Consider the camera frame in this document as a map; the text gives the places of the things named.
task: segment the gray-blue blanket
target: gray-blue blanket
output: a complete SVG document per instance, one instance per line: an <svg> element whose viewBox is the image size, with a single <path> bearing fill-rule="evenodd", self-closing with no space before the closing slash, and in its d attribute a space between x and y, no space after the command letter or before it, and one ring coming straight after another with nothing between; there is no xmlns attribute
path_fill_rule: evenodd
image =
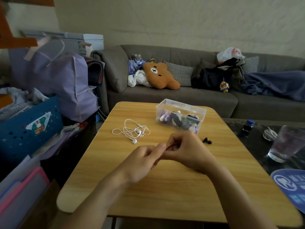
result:
<svg viewBox="0 0 305 229"><path fill-rule="evenodd" d="M250 95L265 95L305 101L305 71L247 73L241 89Z"/></svg>

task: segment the black bag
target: black bag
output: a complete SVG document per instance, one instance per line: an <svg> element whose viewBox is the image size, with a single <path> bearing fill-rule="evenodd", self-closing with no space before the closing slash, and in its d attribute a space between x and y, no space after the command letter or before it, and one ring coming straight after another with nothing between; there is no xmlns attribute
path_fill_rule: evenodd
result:
<svg viewBox="0 0 305 229"><path fill-rule="evenodd" d="M231 58L215 68L202 69L198 77L192 78L192 87L219 91L219 85L222 81L230 84L233 69L238 68L237 63L239 61L240 59Z"/></svg>

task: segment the houndstooth pillow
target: houndstooth pillow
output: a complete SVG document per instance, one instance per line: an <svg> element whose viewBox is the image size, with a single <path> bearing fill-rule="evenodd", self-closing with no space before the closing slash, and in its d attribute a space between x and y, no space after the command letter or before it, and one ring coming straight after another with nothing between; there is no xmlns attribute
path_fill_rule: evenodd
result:
<svg viewBox="0 0 305 229"><path fill-rule="evenodd" d="M181 87L191 86L193 67L173 64L167 61L163 61L163 63L166 64L168 71L173 75L174 80L180 83Z"/></svg>
<svg viewBox="0 0 305 229"><path fill-rule="evenodd" d="M259 56L245 58L245 64L241 66L243 73L257 72L259 58Z"/></svg>

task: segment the beige wall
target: beige wall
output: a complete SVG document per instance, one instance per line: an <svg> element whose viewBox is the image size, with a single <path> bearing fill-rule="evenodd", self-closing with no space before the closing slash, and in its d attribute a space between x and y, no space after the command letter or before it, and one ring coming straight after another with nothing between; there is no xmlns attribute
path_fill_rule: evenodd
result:
<svg viewBox="0 0 305 229"><path fill-rule="evenodd" d="M305 0L55 0L62 31L105 46L160 45L305 57Z"/></svg>
<svg viewBox="0 0 305 229"><path fill-rule="evenodd" d="M9 3L6 20L15 37L20 30L59 31L54 7ZM7 76L10 60L7 50L0 50L0 77Z"/></svg>

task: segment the leather couch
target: leather couch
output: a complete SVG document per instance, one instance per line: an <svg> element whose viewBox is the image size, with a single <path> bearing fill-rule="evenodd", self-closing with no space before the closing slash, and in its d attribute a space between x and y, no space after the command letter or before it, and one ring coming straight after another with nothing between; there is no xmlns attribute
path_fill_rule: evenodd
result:
<svg viewBox="0 0 305 229"><path fill-rule="evenodd" d="M127 86L128 60L132 54L141 54L144 61L195 67L200 58L217 62L218 52L207 52L171 47L121 45L92 56L105 63L103 86L99 88L103 111L107 114L120 101L160 103L165 98L197 106L208 106L223 118L305 122L305 102L295 102L271 96L251 96L230 90L228 93L181 87L178 90ZM246 57L259 55L258 72L305 70L305 59L271 54L242 53Z"/></svg>

